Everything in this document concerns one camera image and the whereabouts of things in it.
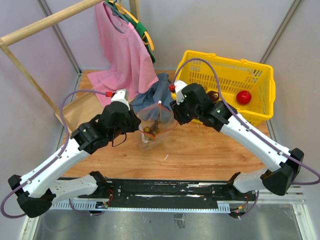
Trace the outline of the green grape bunch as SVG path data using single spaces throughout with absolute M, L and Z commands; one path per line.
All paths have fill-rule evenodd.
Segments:
M 160 113 L 157 115 L 151 126 L 143 128 L 142 142 L 145 144 L 153 143 L 156 140 L 156 135 L 160 132 Z

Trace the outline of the clear zip top bag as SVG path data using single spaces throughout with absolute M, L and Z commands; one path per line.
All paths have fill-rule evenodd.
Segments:
M 145 151 L 162 144 L 178 124 L 173 112 L 164 107 L 161 100 L 140 110 L 137 116 L 141 120 L 139 147 Z

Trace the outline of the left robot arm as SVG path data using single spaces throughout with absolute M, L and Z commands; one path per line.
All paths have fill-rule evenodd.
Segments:
M 79 125 L 65 144 L 41 165 L 28 174 L 13 175 L 8 179 L 22 211 L 35 218 L 67 199 L 103 197 L 108 184 L 99 171 L 73 180 L 58 179 L 77 162 L 113 143 L 119 135 L 137 131 L 140 123 L 131 105 L 114 101 L 105 106 L 101 114 Z

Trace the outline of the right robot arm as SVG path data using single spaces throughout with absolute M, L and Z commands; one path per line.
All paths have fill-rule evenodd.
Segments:
M 230 199 L 238 200 L 244 193 L 258 190 L 268 190 L 278 196 L 287 193 L 304 158 L 299 148 L 290 150 L 270 139 L 228 103 L 213 101 L 200 84 L 177 80 L 170 84 L 169 91 L 176 95 L 170 106 L 180 125 L 198 120 L 242 144 L 265 165 L 261 170 L 235 173 L 226 188 Z

